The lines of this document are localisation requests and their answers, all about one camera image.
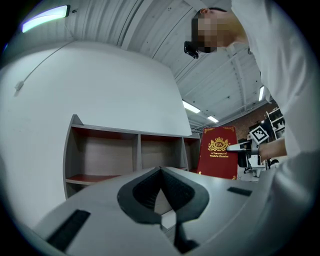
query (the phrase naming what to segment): shelf compartment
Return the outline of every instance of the shelf compartment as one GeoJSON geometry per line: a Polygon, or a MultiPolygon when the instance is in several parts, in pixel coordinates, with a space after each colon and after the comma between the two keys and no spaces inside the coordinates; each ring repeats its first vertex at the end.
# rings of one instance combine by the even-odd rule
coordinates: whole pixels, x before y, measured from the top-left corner
{"type": "Polygon", "coordinates": [[[157,166],[186,168],[181,137],[141,134],[142,169],[157,166]]]}
{"type": "Polygon", "coordinates": [[[201,141],[197,138],[183,138],[188,170],[194,170],[198,167],[201,141]]]}
{"type": "Polygon", "coordinates": [[[78,138],[80,173],[86,175],[124,175],[134,171],[134,141],[101,137],[78,138]]]}
{"type": "Polygon", "coordinates": [[[65,189],[66,189],[67,198],[72,197],[74,194],[76,194],[79,191],[85,189],[86,187],[88,187],[88,185],[66,182],[65,183],[65,189]]]}

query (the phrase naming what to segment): ceiling light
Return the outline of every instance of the ceiling light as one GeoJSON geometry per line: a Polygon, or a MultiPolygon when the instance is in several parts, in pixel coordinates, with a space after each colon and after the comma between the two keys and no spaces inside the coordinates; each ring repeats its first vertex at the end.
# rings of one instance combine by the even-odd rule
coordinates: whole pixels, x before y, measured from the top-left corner
{"type": "Polygon", "coordinates": [[[218,123],[219,121],[217,119],[215,119],[213,116],[209,116],[207,117],[209,120],[211,120],[214,123],[218,123]]]}
{"type": "Polygon", "coordinates": [[[7,47],[8,47],[8,44],[6,43],[2,52],[4,52],[7,49],[7,47]]]}
{"type": "Polygon", "coordinates": [[[190,105],[189,103],[186,103],[185,101],[182,101],[182,102],[183,102],[183,106],[184,106],[185,109],[190,110],[190,111],[192,111],[194,113],[199,113],[200,112],[200,109],[190,105]]]}
{"type": "Polygon", "coordinates": [[[53,21],[56,19],[64,18],[69,15],[70,5],[63,5],[57,8],[53,8],[38,14],[37,16],[29,19],[22,25],[22,32],[25,33],[28,30],[45,22],[53,21]]]}
{"type": "Polygon", "coordinates": [[[259,101],[261,101],[262,97],[264,96],[264,90],[265,90],[265,87],[261,86],[260,87],[260,93],[259,93],[259,101]]]}

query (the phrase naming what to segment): red book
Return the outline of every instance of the red book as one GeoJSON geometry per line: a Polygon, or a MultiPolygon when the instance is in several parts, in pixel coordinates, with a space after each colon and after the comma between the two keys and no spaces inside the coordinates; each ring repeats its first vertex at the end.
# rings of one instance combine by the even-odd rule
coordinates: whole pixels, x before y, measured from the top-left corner
{"type": "Polygon", "coordinates": [[[238,153],[227,152],[226,148],[237,143],[234,126],[203,129],[197,173],[235,180],[238,172],[238,153]]]}

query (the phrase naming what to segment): wooden shelf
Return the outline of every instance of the wooden shelf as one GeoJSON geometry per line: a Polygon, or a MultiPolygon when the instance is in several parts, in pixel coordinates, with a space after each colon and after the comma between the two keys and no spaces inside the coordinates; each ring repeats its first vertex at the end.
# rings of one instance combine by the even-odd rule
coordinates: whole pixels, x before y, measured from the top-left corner
{"type": "Polygon", "coordinates": [[[277,108],[276,110],[273,110],[273,111],[271,111],[270,113],[268,113],[269,115],[271,115],[271,114],[273,114],[274,112],[277,112],[277,111],[279,111],[280,110],[280,108],[277,108]]]}
{"type": "Polygon", "coordinates": [[[281,120],[282,118],[284,118],[284,117],[283,117],[283,116],[281,116],[281,117],[277,118],[276,120],[273,120],[273,121],[272,121],[272,123],[275,123],[275,122],[277,122],[277,121],[281,120]]]}
{"type": "Polygon", "coordinates": [[[275,129],[274,131],[275,132],[279,132],[279,131],[281,131],[282,129],[284,129],[285,128],[285,126],[283,126],[283,127],[281,127],[281,128],[278,128],[278,129],[275,129]]]}
{"type": "Polygon", "coordinates": [[[66,178],[67,183],[80,184],[80,185],[92,185],[97,182],[106,181],[120,175],[86,175],[86,174],[77,174],[70,178],[66,178]]]}

